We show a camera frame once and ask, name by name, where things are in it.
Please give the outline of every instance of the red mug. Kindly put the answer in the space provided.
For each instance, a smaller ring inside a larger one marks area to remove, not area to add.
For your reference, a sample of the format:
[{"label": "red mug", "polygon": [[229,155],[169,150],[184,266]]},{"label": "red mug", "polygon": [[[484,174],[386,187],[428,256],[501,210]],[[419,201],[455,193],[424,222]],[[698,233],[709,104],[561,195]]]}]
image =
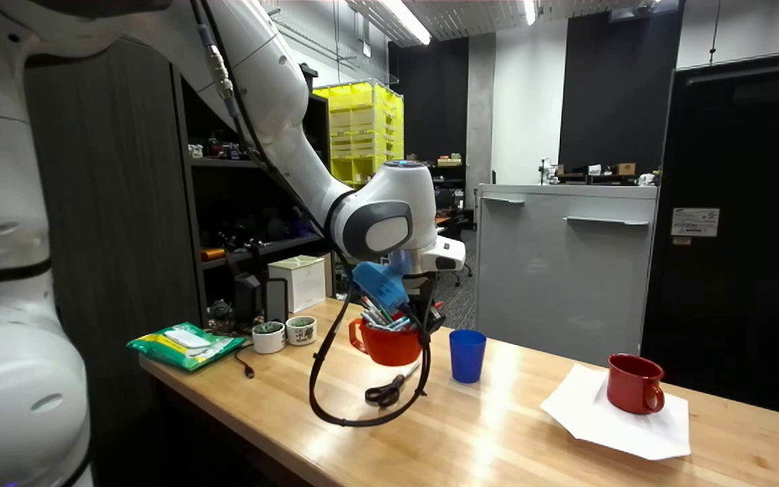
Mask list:
[{"label": "red mug", "polygon": [[662,408],[662,369],[639,354],[609,358],[609,403],[629,415],[652,415]]},{"label": "red mug", "polygon": [[357,348],[363,354],[367,354],[379,366],[407,366],[419,358],[419,334],[415,329],[392,334],[367,325],[364,319],[348,322],[352,348]]}]

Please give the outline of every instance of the blue cup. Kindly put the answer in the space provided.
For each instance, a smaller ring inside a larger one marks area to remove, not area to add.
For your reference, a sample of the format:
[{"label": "blue cup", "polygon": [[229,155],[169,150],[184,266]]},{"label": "blue cup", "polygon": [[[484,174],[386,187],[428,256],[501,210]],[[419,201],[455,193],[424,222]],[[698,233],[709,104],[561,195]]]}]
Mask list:
[{"label": "blue cup", "polygon": [[480,331],[449,334],[452,379],[461,384],[479,381],[487,337]]}]

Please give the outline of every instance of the wooden countertop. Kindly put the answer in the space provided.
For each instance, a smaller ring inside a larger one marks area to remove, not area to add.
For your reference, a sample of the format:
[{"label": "wooden countertop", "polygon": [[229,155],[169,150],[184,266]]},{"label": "wooden countertop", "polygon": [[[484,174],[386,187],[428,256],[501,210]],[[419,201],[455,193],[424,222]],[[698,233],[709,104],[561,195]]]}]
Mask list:
[{"label": "wooden countertop", "polygon": [[[327,300],[303,315],[325,331],[338,310]],[[538,408],[572,361],[490,342],[480,381],[456,384],[449,331],[438,331],[428,399],[388,426],[352,430],[307,408],[313,352],[315,343],[279,354],[248,350],[254,379],[242,379],[231,358],[191,377],[139,362],[307,484],[779,484],[779,415],[768,408],[664,384],[690,403],[693,456],[649,463],[575,442]],[[352,350],[340,331],[315,396],[333,415],[367,417],[376,408],[364,407],[363,389],[395,375]]]}]

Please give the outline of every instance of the ceiling light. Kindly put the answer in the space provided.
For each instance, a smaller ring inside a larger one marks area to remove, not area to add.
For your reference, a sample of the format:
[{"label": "ceiling light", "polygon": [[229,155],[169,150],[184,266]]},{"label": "ceiling light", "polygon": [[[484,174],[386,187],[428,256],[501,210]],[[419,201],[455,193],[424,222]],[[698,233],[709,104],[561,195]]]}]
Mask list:
[{"label": "ceiling light", "polygon": [[534,23],[534,7],[532,7],[532,0],[525,0],[525,23],[526,23],[526,26]]},{"label": "ceiling light", "polygon": [[422,46],[433,42],[424,26],[410,13],[403,0],[379,0]]}]

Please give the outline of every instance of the white napkin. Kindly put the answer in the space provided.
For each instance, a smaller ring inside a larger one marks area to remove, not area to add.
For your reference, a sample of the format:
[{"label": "white napkin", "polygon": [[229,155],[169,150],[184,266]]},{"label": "white napkin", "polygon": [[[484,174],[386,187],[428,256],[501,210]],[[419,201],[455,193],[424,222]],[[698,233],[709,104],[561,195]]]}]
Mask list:
[{"label": "white napkin", "polygon": [[628,415],[605,399],[609,372],[572,366],[559,388],[541,403],[572,440],[602,444],[643,460],[690,456],[687,400],[667,396],[655,415]]}]

